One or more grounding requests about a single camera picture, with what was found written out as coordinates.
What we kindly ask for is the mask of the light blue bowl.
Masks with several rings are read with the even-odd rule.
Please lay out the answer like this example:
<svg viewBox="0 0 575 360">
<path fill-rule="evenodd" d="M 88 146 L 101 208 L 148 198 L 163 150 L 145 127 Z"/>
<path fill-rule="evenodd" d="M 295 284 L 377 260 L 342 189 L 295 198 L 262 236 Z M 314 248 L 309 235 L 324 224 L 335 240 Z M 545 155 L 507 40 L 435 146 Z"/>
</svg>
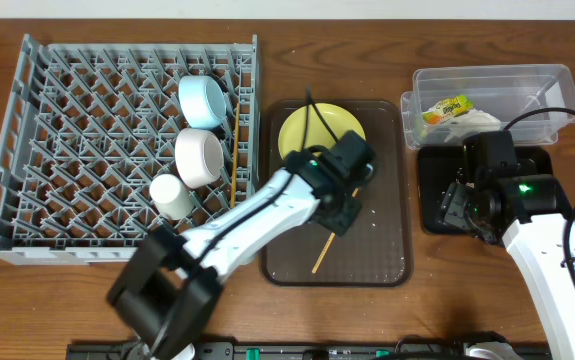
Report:
<svg viewBox="0 0 575 360">
<path fill-rule="evenodd" d="M 227 115 L 224 93 L 212 77 L 183 76 L 178 90 L 182 114 L 191 128 L 211 130 L 223 123 Z"/>
</svg>

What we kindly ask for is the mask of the wooden chopstick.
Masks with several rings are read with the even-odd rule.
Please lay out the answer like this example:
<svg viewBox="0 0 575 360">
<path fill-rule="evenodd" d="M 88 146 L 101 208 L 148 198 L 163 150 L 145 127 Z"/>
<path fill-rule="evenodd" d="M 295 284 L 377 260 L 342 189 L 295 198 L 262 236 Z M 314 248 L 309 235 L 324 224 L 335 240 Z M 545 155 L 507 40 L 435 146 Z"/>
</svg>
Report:
<svg viewBox="0 0 575 360">
<path fill-rule="evenodd" d="M 234 133 L 233 133 L 233 151 L 232 151 L 232 175 L 231 175 L 231 191 L 230 191 L 230 208 L 233 209 L 236 205 L 236 192 L 237 192 L 237 172 L 238 172 L 238 151 L 239 151 L 239 118 L 240 118 L 240 102 L 236 105 Z"/>
<path fill-rule="evenodd" d="M 359 191 L 359 188 L 354 189 L 353 193 L 352 193 L 352 198 L 356 197 L 357 193 Z M 318 258 L 316 259 L 316 262 L 314 263 L 312 269 L 311 269 L 311 274 L 316 274 L 318 272 L 319 267 L 321 266 L 325 255 L 329 249 L 329 247 L 331 246 L 331 244 L 333 243 L 334 239 L 336 237 L 335 233 L 331 233 L 326 241 L 326 243 L 324 244 Z"/>
</svg>

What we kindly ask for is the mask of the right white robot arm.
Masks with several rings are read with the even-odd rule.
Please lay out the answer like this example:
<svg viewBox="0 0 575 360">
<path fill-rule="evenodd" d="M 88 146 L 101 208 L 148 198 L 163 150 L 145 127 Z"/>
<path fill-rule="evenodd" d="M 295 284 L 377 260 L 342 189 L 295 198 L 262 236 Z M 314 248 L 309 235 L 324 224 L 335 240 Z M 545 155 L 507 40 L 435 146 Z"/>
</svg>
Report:
<svg viewBox="0 0 575 360">
<path fill-rule="evenodd" d="M 454 182 L 439 207 L 441 223 L 490 245 L 517 265 L 554 359 L 575 359 L 575 223 L 549 174 L 495 177 L 473 188 Z"/>
</svg>

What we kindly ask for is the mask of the pale green cup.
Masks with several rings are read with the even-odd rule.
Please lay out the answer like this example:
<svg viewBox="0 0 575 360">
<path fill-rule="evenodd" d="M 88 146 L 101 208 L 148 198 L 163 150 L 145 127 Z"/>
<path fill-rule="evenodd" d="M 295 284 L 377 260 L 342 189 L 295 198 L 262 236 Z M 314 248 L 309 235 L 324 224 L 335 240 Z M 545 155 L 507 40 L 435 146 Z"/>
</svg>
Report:
<svg viewBox="0 0 575 360">
<path fill-rule="evenodd" d="M 181 220 L 193 209 L 189 190 L 172 174 L 156 176 L 150 184 L 149 192 L 156 209 L 166 219 Z"/>
</svg>

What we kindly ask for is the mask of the pink white bowl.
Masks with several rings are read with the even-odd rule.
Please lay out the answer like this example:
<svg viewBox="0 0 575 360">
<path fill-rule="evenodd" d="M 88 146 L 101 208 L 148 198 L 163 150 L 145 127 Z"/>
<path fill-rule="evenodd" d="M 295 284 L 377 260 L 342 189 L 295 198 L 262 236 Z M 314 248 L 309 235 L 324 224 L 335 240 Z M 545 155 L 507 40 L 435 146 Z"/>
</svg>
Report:
<svg viewBox="0 0 575 360">
<path fill-rule="evenodd" d="M 208 130 L 185 128 L 178 134 L 174 159 L 182 182 L 196 189 L 217 181 L 224 166 L 218 138 Z"/>
</svg>

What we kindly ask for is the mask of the green snack wrapper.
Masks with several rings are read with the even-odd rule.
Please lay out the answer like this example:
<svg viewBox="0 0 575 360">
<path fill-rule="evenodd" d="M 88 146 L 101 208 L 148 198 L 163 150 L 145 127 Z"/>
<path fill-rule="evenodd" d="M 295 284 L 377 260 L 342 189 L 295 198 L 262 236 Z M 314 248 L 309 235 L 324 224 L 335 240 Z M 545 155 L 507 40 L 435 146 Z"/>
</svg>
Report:
<svg viewBox="0 0 575 360">
<path fill-rule="evenodd" d="M 426 124 L 439 125 L 469 112 L 472 108 L 473 103 L 465 95 L 458 95 L 437 102 L 429 110 L 422 113 L 422 119 Z"/>
</svg>

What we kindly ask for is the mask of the white tissue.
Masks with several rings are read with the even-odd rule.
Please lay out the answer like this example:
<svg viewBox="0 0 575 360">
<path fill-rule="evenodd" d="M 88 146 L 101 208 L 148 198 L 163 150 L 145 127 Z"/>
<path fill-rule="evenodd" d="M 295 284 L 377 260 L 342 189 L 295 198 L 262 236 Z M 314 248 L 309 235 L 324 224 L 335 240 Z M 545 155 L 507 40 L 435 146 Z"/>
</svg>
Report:
<svg viewBox="0 0 575 360">
<path fill-rule="evenodd" d="M 484 111 L 471 109 L 462 115 L 447 120 L 446 127 L 449 132 L 444 142 L 453 143 L 472 134 L 497 131 L 501 127 L 501 121 Z"/>
</svg>

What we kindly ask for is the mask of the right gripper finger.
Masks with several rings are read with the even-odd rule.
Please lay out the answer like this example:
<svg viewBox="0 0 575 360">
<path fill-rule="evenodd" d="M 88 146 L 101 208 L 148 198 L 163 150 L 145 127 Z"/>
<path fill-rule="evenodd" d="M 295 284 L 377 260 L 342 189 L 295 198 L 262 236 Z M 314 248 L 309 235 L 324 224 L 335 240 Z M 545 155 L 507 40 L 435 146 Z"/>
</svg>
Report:
<svg viewBox="0 0 575 360">
<path fill-rule="evenodd" d="M 464 215 L 465 204 L 462 200 L 447 200 L 440 206 L 440 221 L 446 226 L 468 231 L 469 225 Z"/>
<path fill-rule="evenodd" d="M 472 188 L 467 184 L 453 182 L 444 194 L 444 204 L 466 205 L 472 193 Z"/>
</svg>

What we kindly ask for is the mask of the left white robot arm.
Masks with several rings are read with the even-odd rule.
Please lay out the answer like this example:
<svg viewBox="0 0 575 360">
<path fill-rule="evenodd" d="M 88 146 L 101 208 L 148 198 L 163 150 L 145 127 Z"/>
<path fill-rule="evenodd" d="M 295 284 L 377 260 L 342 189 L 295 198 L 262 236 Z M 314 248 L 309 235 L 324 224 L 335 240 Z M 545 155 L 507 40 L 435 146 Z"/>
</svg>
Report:
<svg viewBox="0 0 575 360">
<path fill-rule="evenodd" d="M 315 219 L 344 233 L 359 211 L 352 191 L 370 155 L 311 147 L 291 152 L 251 198 L 181 234 L 150 232 L 111 287 L 108 303 L 147 348 L 172 359 L 202 333 L 224 284 L 243 261 L 282 233 Z"/>
</svg>

